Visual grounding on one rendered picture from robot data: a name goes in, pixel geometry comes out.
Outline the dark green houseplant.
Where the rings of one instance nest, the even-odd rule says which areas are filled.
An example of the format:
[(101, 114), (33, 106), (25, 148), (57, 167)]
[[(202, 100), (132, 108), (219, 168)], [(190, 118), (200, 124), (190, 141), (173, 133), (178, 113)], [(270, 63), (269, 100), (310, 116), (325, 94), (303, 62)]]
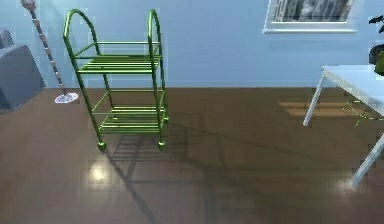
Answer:
[[(381, 34), (384, 32), (384, 15), (373, 17), (369, 20), (369, 24), (381, 23), (382, 26), (379, 29), (378, 33)], [(379, 54), (384, 50), (384, 44), (375, 45), (371, 48), (369, 52), (369, 63), (376, 64), (378, 62)]]

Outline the green apple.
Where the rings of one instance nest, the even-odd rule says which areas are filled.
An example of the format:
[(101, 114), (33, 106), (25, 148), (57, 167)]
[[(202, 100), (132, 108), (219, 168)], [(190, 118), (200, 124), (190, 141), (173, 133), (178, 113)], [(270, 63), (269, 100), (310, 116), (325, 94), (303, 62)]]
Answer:
[(374, 72), (378, 75), (384, 76), (384, 51), (381, 51), (377, 57)]

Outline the green metal shelf cart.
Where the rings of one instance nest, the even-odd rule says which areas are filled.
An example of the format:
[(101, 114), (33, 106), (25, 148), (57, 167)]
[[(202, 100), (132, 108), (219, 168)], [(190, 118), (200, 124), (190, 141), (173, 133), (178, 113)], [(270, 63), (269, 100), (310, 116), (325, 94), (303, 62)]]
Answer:
[[(86, 56), (85, 49), (74, 51), (69, 40), (72, 17), (78, 15), (88, 25), (92, 42), (87, 45), (95, 53)], [(142, 54), (105, 54), (100, 50), (104, 44), (97, 38), (95, 27), (89, 18), (79, 9), (72, 9), (66, 14), (63, 41), (67, 49), (70, 62), (74, 69), (83, 99), (86, 104), (94, 131), (97, 136), (97, 147), (100, 151), (107, 149), (103, 140), (104, 134), (156, 134), (159, 136), (158, 149), (164, 150), (164, 127), (169, 122), (167, 88), (165, 82), (163, 46), (161, 38), (161, 25), (157, 12), (152, 9), (148, 14), (147, 39), (142, 42), (148, 51)], [(102, 115), (101, 122), (96, 121), (100, 114), (98, 104), (89, 100), (83, 82), (85, 75), (100, 75), (103, 77), (105, 93), (103, 101), (111, 102), (116, 92), (108, 82), (110, 75), (148, 75), (152, 79), (152, 86), (145, 88), (145, 93), (154, 96), (154, 103), (146, 106), (117, 105), (112, 103), (110, 110)]]

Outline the white framed window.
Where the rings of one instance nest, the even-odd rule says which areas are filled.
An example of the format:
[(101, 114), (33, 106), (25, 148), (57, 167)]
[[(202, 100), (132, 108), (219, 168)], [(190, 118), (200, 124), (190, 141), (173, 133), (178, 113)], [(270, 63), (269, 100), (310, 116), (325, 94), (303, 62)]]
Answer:
[(264, 34), (356, 33), (357, 0), (269, 0)]

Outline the white table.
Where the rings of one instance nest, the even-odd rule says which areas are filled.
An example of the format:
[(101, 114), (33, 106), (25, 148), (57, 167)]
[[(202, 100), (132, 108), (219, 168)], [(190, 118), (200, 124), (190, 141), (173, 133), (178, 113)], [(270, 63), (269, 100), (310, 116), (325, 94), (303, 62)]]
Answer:
[[(320, 97), (323, 83), (329, 80), (351, 94), (357, 100), (384, 116), (384, 77), (374, 72), (373, 65), (325, 65), (321, 67), (321, 76), (307, 110), (303, 125), (307, 126)], [(372, 164), (384, 149), (384, 132), (351, 178), (351, 185), (357, 187)]]

